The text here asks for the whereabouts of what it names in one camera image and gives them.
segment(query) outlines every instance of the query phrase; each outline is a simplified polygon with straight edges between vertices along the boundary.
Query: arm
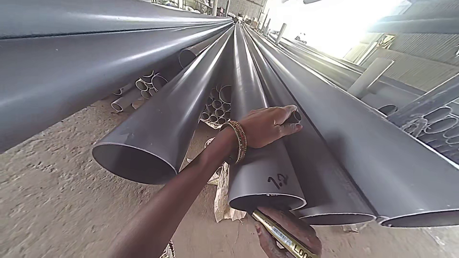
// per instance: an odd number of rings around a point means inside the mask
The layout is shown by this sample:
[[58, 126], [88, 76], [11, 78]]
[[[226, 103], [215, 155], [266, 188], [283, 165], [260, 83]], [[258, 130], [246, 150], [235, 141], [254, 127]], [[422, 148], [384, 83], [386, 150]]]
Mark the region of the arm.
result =
[[[301, 125], [282, 125], [296, 108], [290, 105], [252, 111], [239, 121], [247, 145], [260, 148], [301, 130]], [[236, 147], [231, 127], [219, 132], [207, 148], [137, 212], [115, 238], [109, 257], [159, 257], [207, 181]]]

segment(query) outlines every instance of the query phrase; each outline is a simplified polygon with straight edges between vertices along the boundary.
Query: hand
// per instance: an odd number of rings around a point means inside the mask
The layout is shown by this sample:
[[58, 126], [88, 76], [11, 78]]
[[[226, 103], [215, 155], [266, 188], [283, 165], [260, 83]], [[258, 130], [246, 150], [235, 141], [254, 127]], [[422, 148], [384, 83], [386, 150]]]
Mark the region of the hand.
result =
[[[258, 209], [272, 218], [277, 224], [290, 232], [299, 241], [303, 242], [306, 247], [314, 254], [320, 256], [322, 253], [322, 242], [317, 237], [315, 230], [304, 221], [296, 218], [290, 212], [282, 212], [272, 208], [258, 207]], [[295, 258], [286, 249], [280, 249], [276, 245], [276, 239], [266, 230], [266, 228], [255, 222], [260, 245], [269, 258]]]
[[303, 126], [300, 124], [283, 124], [295, 110], [297, 110], [295, 105], [288, 105], [250, 111], [246, 117], [238, 121], [246, 133], [247, 145], [261, 148], [285, 135], [301, 130]]

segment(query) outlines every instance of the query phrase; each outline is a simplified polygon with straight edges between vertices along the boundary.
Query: fingers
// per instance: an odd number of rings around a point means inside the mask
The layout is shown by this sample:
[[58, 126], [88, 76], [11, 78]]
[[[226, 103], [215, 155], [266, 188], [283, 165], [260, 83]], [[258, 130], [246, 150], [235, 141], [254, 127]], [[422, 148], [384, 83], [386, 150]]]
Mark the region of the fingers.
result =
[[255, 229], [260, 240], [260, 246], [269, 258], [288, 258], [286, 250], [281, 250], [277, 246], [276, 239], [258, 221], [255, 222]]
[[297, 109], [298, 107], [295, 105], [288, 105], [285, 107], [274, 107], [273, 113], [275, 124], [283, 124], [290, 116], [290, 114]]
[[274, 126], [279, 132], [279, 138], [299, 132], [303, 126], [299, 123], [286, 123]]

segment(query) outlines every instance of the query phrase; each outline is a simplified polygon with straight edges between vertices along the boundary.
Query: gold bangle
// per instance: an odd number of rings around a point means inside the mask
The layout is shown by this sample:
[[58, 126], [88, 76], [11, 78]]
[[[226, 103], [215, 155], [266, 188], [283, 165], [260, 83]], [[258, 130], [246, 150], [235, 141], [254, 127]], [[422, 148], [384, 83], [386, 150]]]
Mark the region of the gold bangle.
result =
[[234, 160], [231, 156], [229, 157], [229, 161], [227, 161], [228, 164], [237, 164], [241, 160], [244, 159], [246, 155], [246, 149], [247, 149], [247, 138], [244, 130], [242, 129], [242, 126], [236, 122], [236, 121], [228, 121], [224, 124], [222, 124], [220, 131], [226, 128], [227, 126], [231, 126], [231, 128], [234, 130], [237, 138], [237, 144], [238, 144], [238, 152], [237, 152], [237, 158]]

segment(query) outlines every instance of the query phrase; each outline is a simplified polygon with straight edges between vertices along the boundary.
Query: forearm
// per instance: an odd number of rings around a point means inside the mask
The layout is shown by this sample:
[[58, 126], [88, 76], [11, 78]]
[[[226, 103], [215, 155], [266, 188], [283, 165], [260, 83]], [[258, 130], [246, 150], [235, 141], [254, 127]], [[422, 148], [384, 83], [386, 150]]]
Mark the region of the forearm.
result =
[[111, 257], [159, 257], [204, 185], [235, 146], [235, 133], [227, 127], [141, 208], [116, 237]]

